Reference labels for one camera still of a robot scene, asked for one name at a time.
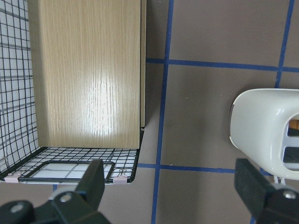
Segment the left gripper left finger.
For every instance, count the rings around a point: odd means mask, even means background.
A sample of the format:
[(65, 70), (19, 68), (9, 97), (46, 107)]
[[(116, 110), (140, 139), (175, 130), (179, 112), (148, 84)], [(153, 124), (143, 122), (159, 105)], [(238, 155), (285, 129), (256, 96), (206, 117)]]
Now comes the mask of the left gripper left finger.
[(105, 190), (102, 160), (90, 162), (74, 190), (63, 191), (51, 200), (59, 224), (103, 224), (98, 207)]

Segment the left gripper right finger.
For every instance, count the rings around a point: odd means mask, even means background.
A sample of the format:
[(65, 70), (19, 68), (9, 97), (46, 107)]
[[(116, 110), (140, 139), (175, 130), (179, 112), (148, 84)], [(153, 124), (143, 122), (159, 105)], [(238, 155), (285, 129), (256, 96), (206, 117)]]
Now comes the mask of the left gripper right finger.
[(270, 183), (248, 159), (235, 161), (234, 187), (257, 224), (299, 222), (299, 192)]

